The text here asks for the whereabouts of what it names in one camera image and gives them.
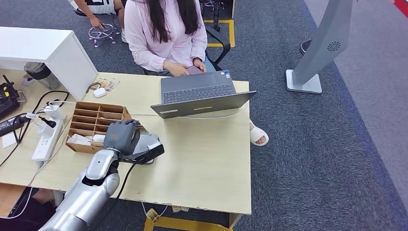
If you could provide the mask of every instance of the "smartphone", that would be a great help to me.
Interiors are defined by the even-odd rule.
[[[200,69],[198,69],[198,67],[196,67],[194,65],[187,68],[187,71],[189,72],[190,75],[202,74],[203,73]]]

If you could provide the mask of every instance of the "gray laptop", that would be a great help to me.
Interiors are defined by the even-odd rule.
[[[256,91],[236,93],[228,70],[161,79],[162,104],[151,108],[162,118],[239,108]]]

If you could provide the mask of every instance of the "person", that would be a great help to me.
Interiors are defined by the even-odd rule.
[[[125,8],[121,0],[68,0],[75,10],[78,8],[86,14],[92,26],[104,30],[103,23],[96,17],[95,14],[117,14],[119,24],[122,28],[122,41],[126,42],[125,38],[125,23],[124,14]]]
[[[160,76],[188,75],[196,66],[215,71],[206,59],[207,33],[198,0],[128,0],[125,32],[134,61]],[[250,121],[250,141],[265,145],[269,137]]]

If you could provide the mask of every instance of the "gray carpet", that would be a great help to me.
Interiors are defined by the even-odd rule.
[[[319,24],[327,0],[305,2]],[[349,47],[336,64],[407,208],[408,18],[393,2],[354,3]]]
[[[7,0],[0,25],[73,29],[99,71],[142,73],[125,44],[93,48],[88,21],[66,1],[42,2]],[[401,198],[336,65],[320,73],[321,95],[285,88],[285,70],[301,58],[298,46],[311,37],[312,23],[302,0],[236,2],[237,45],[220,65],[258,91],[251,117],[271,141],[251,148],[253,214],[234,230],[408,230]],[[228,219],[194,209],[176,214],[169,209],[165,215],[220,224]],[[140,231],[143,216],[140,203],[119,201],[99,230]]]

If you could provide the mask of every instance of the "black cable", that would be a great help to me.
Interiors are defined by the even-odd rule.
[[[47,93],[43,94],[43,95],[41,96],[41,98],[38,100],[38,103],[37,103],[37,105],[35,106],[35,108],[34,108],[34,110],[33,110],[32,113],[35,113],[35,112],[36,112],[36,110],[38,109],[38,107],[39,107],[41,101],[44,99],[44,97],[45,97],[46,95],[48,95],[48,94],[50,94],[50,93],[54,93],[54,92],[66,93],[66,97],[65,97],[65,99],[64,99],[63,101],[66,101],[66,100],[68,99],[68,97],[69,97],[69,92],[64,91],[64,90],[51,90],[51,91],[48,91]],[[30,125],[30,122],[31,122],[31,120],[29,120],[29,121],[27,122],[27,126],[26,126],[26,128],[24,129],[23,134],[18,137],[20,142],[21,142],[21,140],[23,140],[23,137],[24,137],[24,135],[25,135],[26,132],[27,132],[28,126]]]
[[[113,24],[116,28],[118,28],[118,27],[116,26],[116,24],[115,24],[114,18],[115,18],[115,15],[113,14],[113,15],[112,15],[112,24]]]
[[[65,97],[64,101],[66,101],[66,100],[68,99],[68,97],[69,97],[69,92],[64,91],[64,90],[52,90],[52,91],[49,91],[49,92],[47,92],[47,93],[45,93],[45,94],[43,94],[43,95],[41,96],[41,98],[38,100],[38,103],[37,103],[37,105],[36,105],[36,107],[34,108],[34,110],[33,110],[32,113],[35,113],[35,112],[36,112],[38,106],[40,105],[40,103],[41,103],[41,101],[44,99],[44,97],[45,97],[46,95],[50,94],[50,93],[53,93],[53,92],[66,93],[66,97]],[[23,138],[24,138],[24,135],[25,135],[26,132],[27,132],[28,125],[30,125],[30,121],[31,121],[30,119],[28,120],[27,126],[25,127],[23,133],[21,133],[21,131],[23,130],[25,121],[22,121],[22,122],[21,122],[22,125],[21,125],[21,129],[20,129],[20,133],[19,133],[18,138],[17,138],[17,133],[16,133],[16,131],[15,131],[15,130],[16,130],[16,129],[15,129],[15,122],[17,121],[17,118],[19,118],[20,116],[26,115],[26,114],[27,114],[27,113],[21,113],[21,114],[17,115],[17,116],[14,118],[14,120],[13,120],[13,124],[12,124],[13,134],[14,134],[14,138],[15,138],[17,144],[16,144],[16,146],[13,148],[13,150],[10,152],[10,154],[2,161],[2,163],[0,164],[0,167],[1,167],[1,166],[10,158],[10,156],[14,153],[14,151],[16,150],[16,148],[18,147],[18,145],[21,143],[21,141],[22,141]]]
[[[98,223],[96,223],[95,227],[93,228],[93,230],[96,230],[102,223],[102,221],[105,219],[105,217],[111,212],[112,208],[116,205],[116,202],[119,200],[120,195],[122,194],[123,189],[125,188],[125,184],[126,181],[128,179],[128,176],[130,174],[130,172],[132,171],[133,167],[136,165],[136,163],[133,163],[132,166],[129,168],[129,170],[127,171],[128,173],[125,176],[125,179],[123,180],[123,184],[122,187],[120,188],[119,193],[117,194],[116,199],[114,200],[114,203],[112,204],[112,206],[109,208],[108,212],[105,213],[105,215],[98,221]]]

